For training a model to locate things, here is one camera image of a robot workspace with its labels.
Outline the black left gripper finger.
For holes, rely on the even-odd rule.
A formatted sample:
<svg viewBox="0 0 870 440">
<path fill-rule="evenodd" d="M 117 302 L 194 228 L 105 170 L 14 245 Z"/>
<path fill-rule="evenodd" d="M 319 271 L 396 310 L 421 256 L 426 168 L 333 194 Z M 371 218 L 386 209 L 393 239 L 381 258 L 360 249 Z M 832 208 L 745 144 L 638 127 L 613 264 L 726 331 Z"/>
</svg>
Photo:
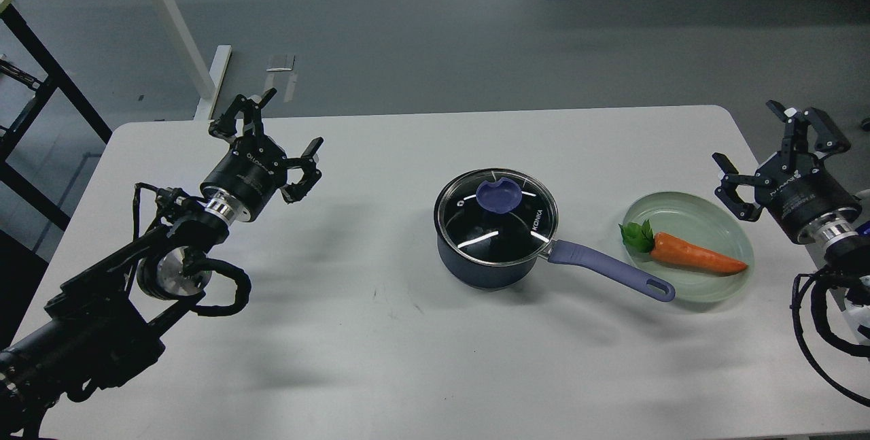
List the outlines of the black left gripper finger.
<svg viewBox="0 0 870 440">
<path fill-rule="evenodd" d="M 279 191 L 287 204 L 302 201 L 322 177 L 317 168 L 317 152 L 324 143 L 323 137 L 314 137 L 299 157 L 282 159 L 279 166 L 285 170 L 299 169 L 302 176 L 298 182 L 287 183 Z"/>
<path fill-rule="evenodd" d="M 261 95 L 246 97 L 242 94 L 232 100 L 223 114 L 209 121 L 208 134 L 232 145 L 240 137 L 253 139 L 260 148 L 265 143 L 262 109 L 274 98 L 276 88 L 265 90 Z"/>
</svg>

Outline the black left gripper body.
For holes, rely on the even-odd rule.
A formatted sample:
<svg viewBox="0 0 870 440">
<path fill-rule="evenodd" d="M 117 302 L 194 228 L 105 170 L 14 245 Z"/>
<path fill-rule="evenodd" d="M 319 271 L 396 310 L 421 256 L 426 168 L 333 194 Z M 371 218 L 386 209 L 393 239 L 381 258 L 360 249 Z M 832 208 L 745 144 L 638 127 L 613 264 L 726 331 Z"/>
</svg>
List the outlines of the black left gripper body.
<svg viewBox="0 0 870 440">
<path fill-rule="evenodd" d="M 287 170 L 280 164 L 283 158 L 285 151 L 268 135 L 239 137 L 200 184 L 200 192 L 209 198 L 225 192 L 241 205 L 242 221 L 257 220 L 287 182 Z"/>
</svg>

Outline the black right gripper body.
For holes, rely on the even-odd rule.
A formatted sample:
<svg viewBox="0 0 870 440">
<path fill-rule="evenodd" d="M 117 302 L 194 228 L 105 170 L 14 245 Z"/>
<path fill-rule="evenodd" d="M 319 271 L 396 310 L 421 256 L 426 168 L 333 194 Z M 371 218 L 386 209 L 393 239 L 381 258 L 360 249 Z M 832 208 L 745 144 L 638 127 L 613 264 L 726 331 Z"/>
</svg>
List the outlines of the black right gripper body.
<svg viewBox="0 0 870 440">
<path fill-rule="evenodd" d="M 786 236 L 795 244 L 815 241 L 814 220 L 835 214 L 848 222 L 861 213 L 857 198 L 826 170 L 816 154 L 797 154 L 795 167 L 785 171 L 786 161 L 773 154 L 759 165 L 757 176 L 768 179 L 755 187 L 755 201 L 769 211 Z"/>
</svg>

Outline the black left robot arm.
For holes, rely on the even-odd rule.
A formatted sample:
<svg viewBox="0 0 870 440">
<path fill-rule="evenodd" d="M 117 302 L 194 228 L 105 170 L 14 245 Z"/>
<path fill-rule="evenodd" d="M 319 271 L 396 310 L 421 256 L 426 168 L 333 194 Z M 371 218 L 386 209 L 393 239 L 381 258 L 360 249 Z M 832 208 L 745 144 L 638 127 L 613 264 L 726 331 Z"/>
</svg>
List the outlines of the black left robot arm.
<svg viewBox="0 0 870 440">
<path fill-rule="evenodd" d="M 209 121 L 209 135 L 228 151 L 199 195 L 137 183 L 133 240 L 63 283 L 44 307 L 49 322 L 3 350 L 3 438 L 37 439 L 61 396 L 81 403 L 126 384 L 158 362 L 162 335 L 188 313 L 215 318 L 245 309 L 251 278 L 209 251 L 232 223 L 257 219 L 275 193 L 299 202 L 322 177 L 322 137 L 289 157 L 265 133 L 262 111 L 276 92 L 239 94 Z"/>
</svg>

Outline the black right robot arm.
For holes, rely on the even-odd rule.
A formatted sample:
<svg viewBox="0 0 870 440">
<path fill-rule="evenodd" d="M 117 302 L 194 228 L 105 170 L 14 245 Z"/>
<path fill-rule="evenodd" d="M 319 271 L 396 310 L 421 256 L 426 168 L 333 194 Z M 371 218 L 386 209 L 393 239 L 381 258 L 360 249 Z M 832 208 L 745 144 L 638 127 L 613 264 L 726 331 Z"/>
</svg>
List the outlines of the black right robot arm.
<svg viewBox="0 0 870 440">
<path fill-rule="evenodd" d="M 727 155 L 712 155 L 722 173 L 715 195 L 739 220 L 756 221 L 768 211 L 792 243 L 822 245 L 824 266 L 793 280 L 793 332 L 808 365 L 840 394 L 867 406 L 867 397 L 823 371 L 801 322 L 801 307 L 808 299 L 819 338 L 849 356 L 869 356 L 867 344 L 838 337 L 829 323 L 827 297 L 832 290 L 844 292 L 846 309 L 868 308 L 868 235 L 854 225 L 862 211 L 860 198 L 846 191 L 824 165 L 827 158 L 847 152 L 850 142 L 823 109 L 787 108 L 774 100 L 767 107 L 785 126 L 780 148 L 750 174 L 741 174 Z"/>
</svg>

